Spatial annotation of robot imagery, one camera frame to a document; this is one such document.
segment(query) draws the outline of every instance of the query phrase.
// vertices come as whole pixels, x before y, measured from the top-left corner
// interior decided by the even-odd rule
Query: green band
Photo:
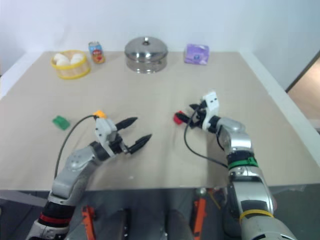
[[[232,169],[237,166],[247,166],[247,165],[258,167],[258,163],[257,163],[256,159],[251,156],[245,160],[234,161],[233,163],[228,165],[228,169]]]

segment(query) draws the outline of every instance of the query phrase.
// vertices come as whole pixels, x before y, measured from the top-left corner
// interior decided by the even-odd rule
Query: black cable
[[[192,153],[194,153],[195,155],[197,155],[197,156],[199,156],[199,157],[201,157],[201,158],[207,159],[207,160],[209,160],[209,161],[211,161],[211,162],[214,162],[214,163],[216,163],[216,164],[219,164],[219,165],[221,165],[221,166],[223,166],[223,167],[225,167],[225,168],[228,168],[228,166],[227,166],[226,164],[222,163],[222,162],[219,162],[219,161],[217,161],[217,160],[215,160],[215,159],[213,159],[213,158],[211,158],[211,157],[204,156],[204,155],[201,155],[201,154],[195,152],[194,150],[191,149],[191,147],[190,147],[190,146],[188,145],[188,143],[187,143],[186,135],[187,135],[188,127],[190,126],[190,123],[191,123],[192,119],[194,118],[196,112],[200,109],[200,107],[201,107],[201,104],[196,107],[196,109],[194,110],[193,114],[191,115],[189,121],[187,122],[187,124],[186,124],[186,126],[185,126],[184,134],[183,134],[184,143],[185,143],[186,147],[187,147]]]
[[[221,132],[221,127],[220,127],[219,131],[215,134],[216,135],[216,142],[218,143],[218,145],[222,149],[222,151],[224,151],[225,149],[221,146],[220,141],[219,141],[220,132]]]
[[[60,148],[60,151],[59,151],[59,155],[58,155],[58,158],[56,160],[56,163],[55,163],[55,170],[54,170],[54,178],[57,177],[57,174],[58,174],[58,168],[59,168],[59,162],[60,162],[60,158],[61,158],[61,154],[62,154],[62,151],[68,141],[68,138],[70,137],[71,133],[75,130],[75,128],[83,121],[83,120],[86,120],[88,118],[97,118],[97,116],[95,115],[89,115],[89,116],[85,116],[84,118],[80,119],[74,126],[73,128],[71,128],[70,132],[68,133],[68,135],[65,137],[64,141],[63,141],[63,144]]]

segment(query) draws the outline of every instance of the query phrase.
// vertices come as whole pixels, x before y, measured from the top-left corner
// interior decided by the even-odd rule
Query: white wall
[[[0,58],[7,66],[26,51],[86,50],[93,40],[105,50],[123,51],[130,39],[149,35],[162,39],[171,51],[182,51],[187,43],[207,44],[212,51],[252,51],[286,87],[296,75],[290,67],[282,67],[289,62],[292,45],[306,48],[302,60],[295,62],[296,72],[307,65],[314,51],[308,38],[287,44],[292,0],[0,1],[0,26],[6,30],[1,32]],[[308,6],[308,0],[299,2],[293,6],[296,11],[302,2]],[[301,15],[295,21],[305,27],[309,21],[304,18]],[[296,35],[300,33],[290,33],[294,39]],[[2,54],[8,53],[8,45],[17,50]]]
[[[278,24],[264,29],[253,51],[284,89],[320,50],[320,1],[290,0],[285,8],[282,16],[270,15]]]

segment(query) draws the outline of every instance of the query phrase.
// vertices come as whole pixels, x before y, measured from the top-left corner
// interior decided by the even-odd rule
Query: pot lid
[[[168,48],[163,41],[150,37],[137,37],[125,46],[125,55],[138,62],[153,62],[164,58],[168,54]]]

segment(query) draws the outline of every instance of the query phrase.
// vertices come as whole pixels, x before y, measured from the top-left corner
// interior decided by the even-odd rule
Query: orange bracket
[[[99,118],[103,118],[103,119],[107,118],[107,115],[101,110],[94,112],[92,115],[95,115],[95,116],[97,116]]]
[[[83,224],[85,227],[86,237],[88,240],[96,240],[96,234],[94,229],[94,217],[95,209],[91,206],[82,207]]]
[[[200,240],[204,219],[207,216],[206,199],[202,197],[199,198],[199,200],[194,202],[194,206],[196,207],[196,217],[195,217],[193,235],[194,235],[194,240]]]

